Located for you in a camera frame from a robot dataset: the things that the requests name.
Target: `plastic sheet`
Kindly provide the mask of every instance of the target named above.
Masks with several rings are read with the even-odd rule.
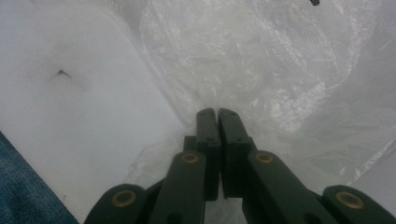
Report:
[[[149,0],[133,32],[187,127],[205,107],[235,110],[260,149],[321,192],[394,149],[395,11],[391,0]],[[167,147],[154,148],[131,176]],[[224,203],[207,223],[243,223],[224,219],[238,216]]]

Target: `white surface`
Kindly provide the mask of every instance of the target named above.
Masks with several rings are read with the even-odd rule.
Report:
[[[0,129],[82,222],[143,146],[183,127],[110,14],[3,1]]]

